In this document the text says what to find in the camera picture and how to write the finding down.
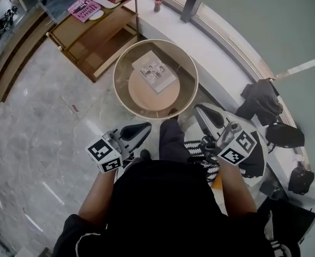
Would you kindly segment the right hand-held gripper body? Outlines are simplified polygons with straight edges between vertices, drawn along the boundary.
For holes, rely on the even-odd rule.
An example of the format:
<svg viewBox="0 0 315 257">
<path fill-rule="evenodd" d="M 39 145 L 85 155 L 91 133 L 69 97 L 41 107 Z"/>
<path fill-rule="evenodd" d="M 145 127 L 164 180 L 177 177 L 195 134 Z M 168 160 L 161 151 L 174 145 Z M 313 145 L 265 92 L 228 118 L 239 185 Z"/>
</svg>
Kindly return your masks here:
<svg viewBox="0 0 315 257">
<path fill-rule="evenodd" d="M 231 165 L 239 165 L 250 156 L 256 145 L 255 138 L 238 122 L 230 122 L 218 139 L 205 136 L 200 149 L 206 157 L 215 156 Z"/>
</svg>

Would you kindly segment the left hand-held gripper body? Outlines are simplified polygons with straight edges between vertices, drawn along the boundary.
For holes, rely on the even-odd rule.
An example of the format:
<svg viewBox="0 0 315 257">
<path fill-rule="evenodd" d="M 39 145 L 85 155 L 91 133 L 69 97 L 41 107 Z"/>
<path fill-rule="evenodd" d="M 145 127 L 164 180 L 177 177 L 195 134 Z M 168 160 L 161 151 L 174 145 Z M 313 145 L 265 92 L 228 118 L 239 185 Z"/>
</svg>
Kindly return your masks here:
<svg viewBox="0 0 315 257">
<path fill-rule="evenodd" d="M 85 151 L 101 173 L 107 173 L 120 167 L 126 168 L 132 161 L 133 155 L 124 147 L 121 130 L 114 129 L 97 136 L 89 143 Z"/>
</svg>

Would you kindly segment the round white pouf seat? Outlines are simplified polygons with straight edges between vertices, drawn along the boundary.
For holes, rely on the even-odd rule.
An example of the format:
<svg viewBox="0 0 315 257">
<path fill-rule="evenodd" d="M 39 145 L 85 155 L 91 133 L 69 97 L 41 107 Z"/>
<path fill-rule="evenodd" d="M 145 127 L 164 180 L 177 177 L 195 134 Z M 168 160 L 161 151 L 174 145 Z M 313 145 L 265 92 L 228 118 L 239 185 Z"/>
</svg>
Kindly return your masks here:
<svg viewBox="0 0 315 257">
<path fill-rule="evenodd" d="M 263 157 L 264 157 L 264 161 L 265 161 L 265 168 L 264 168 L 264 173 L 265 173 L 266 164 L 267 164 L 267 156 L 268 156 L 268 147 L 267 147 L 267 144 L 266 144 L 266 142 L 264 140 L 264 137 L 259 133 L 259 131 L 255 127 L 255 125 L 251 121 L 245 120 L 245 119 L 243 119 L 241 117 L 238 117 L 238 116 L 236 116 L 236 115 L 234 115 L 234 114 L 232 114 L 230 112 L 227 112 L 227 111 L 225 111 L 225 112 L 226 112 L 227 117 L 229 119 L 229 123 L 230 122 L 238 122 L 242 126 L 242 128 L 247 133 L 250 133 L 251 136 L 254 137 L 255 140 L 257 141 L 257 145 L 255 146 L 255 148 L 257 146 L 260 146 L 260 148 L 258 148 L 258 150 L 259 150 L 259 152 L 263 153 Z M 253 187 L 253 186 L 257 185 L 262 180 L 262 178 L 263 178 L 263 176 L 262 177 L 256 177 L 256 178 L 244 178 L 243 177 L 243 179 L 246 182 L 246 184 L 248 186 L 250 186 L 250 187 Z"/>
</svg>

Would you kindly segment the grey photo cover book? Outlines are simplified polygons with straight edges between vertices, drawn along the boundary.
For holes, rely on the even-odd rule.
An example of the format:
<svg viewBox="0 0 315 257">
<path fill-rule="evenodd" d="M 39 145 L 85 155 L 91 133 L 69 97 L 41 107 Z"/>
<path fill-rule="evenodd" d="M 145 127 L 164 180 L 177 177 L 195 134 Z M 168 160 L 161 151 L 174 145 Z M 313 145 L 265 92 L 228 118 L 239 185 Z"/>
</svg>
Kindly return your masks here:
<svg viewBox="0 0 315 257">
<path fill-rule="evenodd" d="M 142 75 L 156 94 L 160 94 L 177 80 L 176 75 L 170 71 L 169 67 L 153 51 L 145 53 L 134 61 L 132 67 Z"/>
</svg>

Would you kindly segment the person's left forearm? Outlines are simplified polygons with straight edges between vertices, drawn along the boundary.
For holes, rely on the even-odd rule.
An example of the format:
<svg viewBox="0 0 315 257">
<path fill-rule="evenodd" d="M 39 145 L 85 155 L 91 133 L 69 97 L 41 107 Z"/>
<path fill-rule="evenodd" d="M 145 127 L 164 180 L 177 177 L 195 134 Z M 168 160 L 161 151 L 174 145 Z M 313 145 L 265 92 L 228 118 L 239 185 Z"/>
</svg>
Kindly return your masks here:
<svg viewBox="0 0 315 257">
<path fill-rule="evenodd" d="M 99 173 L 82 203 L 78 216 L 82 219 L 105 228 L 107 225 L 107 213 L 113 194 L 113 187 L 117 170 L 107 173 Z"/>
</svg>

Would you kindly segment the black white patterned blanket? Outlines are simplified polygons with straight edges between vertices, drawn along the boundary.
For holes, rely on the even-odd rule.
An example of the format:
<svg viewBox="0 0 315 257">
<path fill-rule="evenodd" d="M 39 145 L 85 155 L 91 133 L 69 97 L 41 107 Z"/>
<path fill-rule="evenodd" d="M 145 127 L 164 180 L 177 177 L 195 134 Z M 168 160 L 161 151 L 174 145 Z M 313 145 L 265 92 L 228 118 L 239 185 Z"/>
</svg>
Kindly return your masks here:
<svg viewBox="0 0 315 257">
<path fill-rule="evenodd" d="M 212 183 L 219 173 L 219 162 L 214 155 L 205 156 L 201 149 L 201 141 L 193 140 L 184 143 L 184 146 L 189 151 L 191 157 L 190 162 L 197 162 L 206 170 L 206 178 L 208 183 Z M 238 165 L 241 175 L 244 178 L 262 177 L 264 174 L 265 161 L 263 153 L 259 152 L 257 146 L 252 153 L 252 156 L 244 160 Z"/>
</svg>

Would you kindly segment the round glass side table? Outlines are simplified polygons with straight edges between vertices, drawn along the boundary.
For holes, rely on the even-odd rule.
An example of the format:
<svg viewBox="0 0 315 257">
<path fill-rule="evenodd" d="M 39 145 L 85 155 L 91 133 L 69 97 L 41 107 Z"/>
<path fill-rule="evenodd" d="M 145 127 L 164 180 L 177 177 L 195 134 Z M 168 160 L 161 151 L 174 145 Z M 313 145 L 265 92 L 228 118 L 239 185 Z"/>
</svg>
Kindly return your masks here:
<svg viewBox="0 0 315 257">
<path fill-rule="evenodd" d="M 132 63 L 153 51 L 176 75 L 177 80 L 156 94 Z M 185 111 L 198 91 L 199 76 L 193 59 L 178 45 L 167 40 L 142 40 L 128 47 L 118 58 L 113 83 L 115 93 L 128 111 L 147 119 L 166 119 L 175 108 Z"/>
</svg>

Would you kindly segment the black jacket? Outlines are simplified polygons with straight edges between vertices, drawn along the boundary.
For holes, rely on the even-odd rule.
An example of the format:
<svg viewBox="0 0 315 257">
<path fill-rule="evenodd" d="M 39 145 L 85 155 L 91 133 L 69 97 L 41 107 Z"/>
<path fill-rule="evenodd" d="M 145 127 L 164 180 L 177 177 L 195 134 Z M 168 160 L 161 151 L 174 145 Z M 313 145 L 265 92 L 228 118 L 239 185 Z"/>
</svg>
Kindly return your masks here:
<svg viewBox="0 0 315 257">
<path fill-rule="evenodd" d="M 262 126 L 274 124 L 283 112 L 278 96 L 270 79 L 260 79 L 255 84 L 247 84 L 241 92 L 245 101 L 235 115 L 246 120 L 257 116 Z"/>
</svg>

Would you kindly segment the white window ledge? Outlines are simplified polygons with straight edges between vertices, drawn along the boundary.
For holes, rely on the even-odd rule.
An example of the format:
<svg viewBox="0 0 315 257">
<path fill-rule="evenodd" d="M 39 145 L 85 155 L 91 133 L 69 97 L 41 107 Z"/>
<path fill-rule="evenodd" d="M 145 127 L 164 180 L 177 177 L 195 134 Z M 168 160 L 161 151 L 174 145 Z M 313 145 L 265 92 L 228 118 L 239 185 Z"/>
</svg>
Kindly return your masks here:
<svg viewBox="0 0 315 257">
<path fill-rule="evenodd" d="M 199 82 L 209 96 L 226 110 L 235 112 L 243 103 L 247 84 L 272 76 L 270 68 L 248 41 L 217 13 L 208 0 L 188 23 L 180 20 L 186 0 L 138 0 L 139 28 L 148 39 L 177 44 L 197 67 Z"/>
</svg>

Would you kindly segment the wooden shelf cart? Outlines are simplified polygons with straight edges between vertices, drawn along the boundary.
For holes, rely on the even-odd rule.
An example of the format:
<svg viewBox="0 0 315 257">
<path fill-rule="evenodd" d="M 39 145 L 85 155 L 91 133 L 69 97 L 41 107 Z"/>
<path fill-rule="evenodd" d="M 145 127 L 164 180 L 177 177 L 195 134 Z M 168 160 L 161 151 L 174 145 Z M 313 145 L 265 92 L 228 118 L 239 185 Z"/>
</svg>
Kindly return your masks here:
<svg viewBox="0 0 315 257">
<path fill-rule="evenodd" d="M 139 40 L 138 0 L 123 0 L 97 20 L 78 21 L 69 14 L 50 33 L 61 53 L 96 82 L 126 48 Z"/>
</svg>

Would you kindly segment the small white round dish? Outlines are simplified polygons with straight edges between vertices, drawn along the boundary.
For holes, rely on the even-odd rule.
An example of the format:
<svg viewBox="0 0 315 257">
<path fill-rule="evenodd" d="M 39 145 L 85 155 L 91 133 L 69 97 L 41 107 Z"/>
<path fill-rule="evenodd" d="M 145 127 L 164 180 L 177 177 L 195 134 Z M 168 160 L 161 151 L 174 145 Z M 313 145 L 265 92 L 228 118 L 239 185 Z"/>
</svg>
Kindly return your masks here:
<svg viewBox="0 0 315 257">
<path fill-rule="evenodd" d="M 95 20 L 100 19 L 103 15 L 104 15 L 104 12 L 102 10 L 98 10 L 94 14 L 92 14 L 88 20 L 95 21 Z"/>
</svg>

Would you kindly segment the white oval dish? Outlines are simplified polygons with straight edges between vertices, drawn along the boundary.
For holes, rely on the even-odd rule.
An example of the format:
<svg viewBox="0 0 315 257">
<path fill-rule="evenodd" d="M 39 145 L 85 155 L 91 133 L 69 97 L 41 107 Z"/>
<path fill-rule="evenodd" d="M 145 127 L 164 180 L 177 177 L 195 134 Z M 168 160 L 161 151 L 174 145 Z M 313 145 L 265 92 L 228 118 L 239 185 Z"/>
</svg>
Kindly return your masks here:
<svg viewBox="0 0 315 257">
<path fill-rule="evenodd" d="M 114 9 L 120 5 L 120 2 L 118 3 L 112 3 L 108 0 L 92 0 L 98 4 L 100 4 L 105 9 Z"/>
</svg>

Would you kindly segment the wooden steps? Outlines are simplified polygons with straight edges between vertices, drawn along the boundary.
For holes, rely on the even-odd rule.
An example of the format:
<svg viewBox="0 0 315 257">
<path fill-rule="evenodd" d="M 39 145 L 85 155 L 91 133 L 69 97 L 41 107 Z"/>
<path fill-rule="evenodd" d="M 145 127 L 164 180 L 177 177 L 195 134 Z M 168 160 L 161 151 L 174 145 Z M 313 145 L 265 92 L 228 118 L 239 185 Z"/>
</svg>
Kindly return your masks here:
<svg viewBox="0 0 315 257">
<path fill-rule="evenodd" d="M 21 71 L 54 26 L 40 7 L 32 8 L 17 23 L 0 51 L 0 102 L 5 102 Z"/>
</svg>

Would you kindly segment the black equipment pile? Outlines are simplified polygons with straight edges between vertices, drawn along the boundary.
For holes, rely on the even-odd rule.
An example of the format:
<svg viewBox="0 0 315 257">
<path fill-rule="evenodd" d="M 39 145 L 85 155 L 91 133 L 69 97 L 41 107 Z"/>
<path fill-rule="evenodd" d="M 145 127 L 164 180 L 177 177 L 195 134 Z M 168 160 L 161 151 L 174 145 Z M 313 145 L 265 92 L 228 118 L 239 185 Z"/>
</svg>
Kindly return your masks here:
<svg viewBox="0 0 315 257">
<path fill-rule="evenodd" d="M 3 34 L 10 30 L 13 25 L 13 16 L 17 14 L 18 8 L 13 5 L 10 9 L 8 9 L 4 15 L 0 18 L 0 39 Z"/>
</svg>

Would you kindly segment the black window post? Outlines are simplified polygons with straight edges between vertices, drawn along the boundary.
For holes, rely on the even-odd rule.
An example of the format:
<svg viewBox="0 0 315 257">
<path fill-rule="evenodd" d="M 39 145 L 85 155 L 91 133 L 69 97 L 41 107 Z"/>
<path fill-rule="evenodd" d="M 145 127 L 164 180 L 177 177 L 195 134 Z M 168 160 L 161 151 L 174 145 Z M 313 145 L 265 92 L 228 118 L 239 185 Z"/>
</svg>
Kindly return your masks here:
<svg viewBox="0 0 315 257">
<path fill-rule="evenodd" d="M 180 20 L 184 23 L 188 23 L 191 18 L 196 15 L 200 5 L 200 0 L 186 0 Z"/>
</svg>

